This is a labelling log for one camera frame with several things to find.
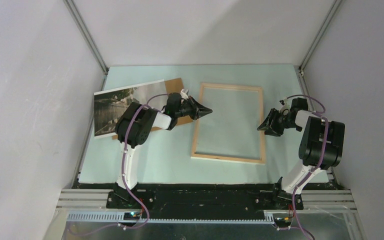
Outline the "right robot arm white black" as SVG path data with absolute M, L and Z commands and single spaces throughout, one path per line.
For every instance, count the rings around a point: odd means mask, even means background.
M 298 148 L 299 161 L 273 186 L 271 204 L 284 209 L 301 194 L 312 178 L 336 167 L 342 160 L 345 124 L 329 121 L 321 111 L 309 109 L 310 96 L 296 94 L 280 100 L 281 109 L 272 108 L 257 127 L 266 136 L 280 137 L 286 129 L 302 132 Z

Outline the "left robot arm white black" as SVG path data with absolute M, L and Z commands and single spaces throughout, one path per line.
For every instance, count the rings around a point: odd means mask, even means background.
M 134 187 L 138 184 L 137 153 L 140 151 L 153 128 L 171 131 L 177 124 L 178 119 L 189 117 L 196 121 L 213 112 L 195 100 L 188 92 L 182 90 L 180 93 L 158 94 L 150 99 L 167 96 L 165 105 L 161 110 L 146 104 L 132 102 L 123 115 L 118 119 L 115 133 L 121 145 L 121 166 L 119 176 L 116 180 L 117 187 L 114 192 L 119 196 L 118 201 L 125 208 L 133 208 L 138 202 L 138 194 Z

